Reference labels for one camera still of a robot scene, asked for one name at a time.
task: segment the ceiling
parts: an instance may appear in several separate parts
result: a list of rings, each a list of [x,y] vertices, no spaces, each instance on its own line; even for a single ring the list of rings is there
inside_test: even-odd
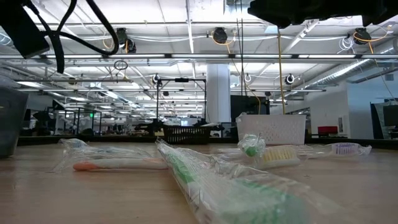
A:
[[[39,7],[40,14],[47,23],[52,25],[52,29],[56,28],[59,20],[64,15],[70,3],[68,0],[34,0],[34,4]],[[127,34],[134,41],[137,47],[137,54],[164,54],[164,53],[182,53],[182,54],[227,54],[228,48],[225,45],[215,44],[211,38],[211,32],[215,27],[224,27],[231,42],[228,47],[232,54],[240,54],[239,41],[237,35],[236,18],[243,19],[243,29],[239,29],[239,34],[243,33],[243,53],[244,54],[277,54],[278,40],[274,33],[268,33],[274,27],[266,21],[257,19],[243,12],[225,11],[223,0],[146,0],[146,1],[129,1],[129,0],[96,0],[98,7],[102,10],[108,21],[114,28],[125,27]],[[38,25],[40,25],[38,18],[27,9],[27,12]],[[190,38],[188,31],[188,16],[191,22],[192,31],[192,45],[190,45]],[[392,27],[383,27],[387,22],[393,22]],[[377,52],[379,45],[388,42],[396,36],[398,32],[398,25],[395,22],[398,17],[379,24],[378,26],[370,25],[367,31],[373,38],[384,37],[380,41],[374,42],[373,47]],[[78,1],[78,7],[67,20],[65,32],[72,33],[89,43],[105,49],[111,45],[111,39],[105,28],[101,26],[99,20],[92,12],[85,1]],[[343,17],[328,19],[326,21],[305,21],[299,26],[289,26],[280,31],[281,33],[281,49],[285,54],[352,54],[353,51],[357,54],[368,53],[368,45],[353,44],[352,48],[342,50],[341,41],[347,36],[347,33],[352,34],[354,29],[361,27],[361,17]],[[295,37],[305,31],[300,38]],[[96,54],[96,52],[80,45],[69,39],[62,39],[63,49],[66,54]],[[13,48],[12,43],[0,44],[0,55],[18,55],[18,52]],[[123,88],[152,88],[150,80],[154,74],[158,73],[161,78],[175,78],[175,77],[190,77],[206,78],[206,60],[179,60],[173,61],[169,59],[151,59],[148,63],[145,59],[131,59],[126,60],[128,65],[127,70],[122,71],[116,77],[117,72],[110,75],[109,70],[113,69],[114,60],[70,60],[66,61],[67,67],[65,73],[55,73],[54,60],[3,60],[7,65],[12,65],[17,68],[32,72],[32,75],[26,79],[67,79],[75,77],[76,79],[122,79],[127,77],[131,82],[137,83],[134,86],[129,82],[114,82],[102,83],[101,88],[123,89]],[[232,61],[222,61],[229,63],[232,75],[239,75],[241,63],[240,60],[235,60],[235,65]],[[299,85],[304,82],[309,82],[316,78],[319,74],[341,64],[349,61],[311,61],[311,62],[291,62],[285,61],[282,63],[282,76],[293,74],[300,79],[296,80]],[[279,88],[279,64],[264,63],[262,61],[244,62],[244,72],[252,76],[252,81],[249,86],[252,89],[261,88]],[[89,88],[90,83],[77,83],[77,85],[69,85],[68,83],[46,83],[46,87],[52,88]],[[197,92],[190,93],[170,93],[170,96],[164,98],[202,98],[204,93],[199,91],[199,87],[195,83],[170,83],[167,88],[197,88]],[[75,95],[75,93],[59,93],[65,96]],[[150,100],[154,93],[138,93],[138,92],[119,92],[119,96],[135,103],[153,103]],[[96,93],[89,93],[85,96],[93,102],[103,102],[107,100],[98,98]],[[195,112],[203,112],[201,106],[195,107]]]

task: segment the wooden table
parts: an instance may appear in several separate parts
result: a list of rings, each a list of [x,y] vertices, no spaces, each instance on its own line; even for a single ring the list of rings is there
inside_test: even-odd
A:
[[[93,146],[154,144],[96,143]],[[190,146],[201,152],[234,145]],[[49,172],[59,145],[18,147],[0,161],[0,223],[196,223],[167,170]],[[319,159],[271,170],[311,186],[369,223],[397,223],[398,153],[373,151],[360,160]]]

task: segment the workstation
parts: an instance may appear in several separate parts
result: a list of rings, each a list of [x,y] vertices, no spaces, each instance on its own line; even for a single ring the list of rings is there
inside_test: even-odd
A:
[[[398,12],[16,2],[4,223],[395,223]]]

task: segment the desk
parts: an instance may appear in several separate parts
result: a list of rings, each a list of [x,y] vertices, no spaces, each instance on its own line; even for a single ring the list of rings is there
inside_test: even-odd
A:
[[[93,143],[139,146],[149,143]],[[190,146],[201,152],[226,144]],[[59,145],[21,146],[0,161],[1,223],[196,223],[167,170],[48,173],[62,156]],[[377,151],[361,161],[319,159],[271,170],[311,186],[369,223],[398,220],[398,153]]]

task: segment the white plastic basket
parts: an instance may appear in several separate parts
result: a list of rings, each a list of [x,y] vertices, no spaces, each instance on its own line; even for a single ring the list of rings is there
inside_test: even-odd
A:
[[[241,115],[236,122],[239,140],[245,134],[261,133],[266,144],[304,144],[305,115]]]

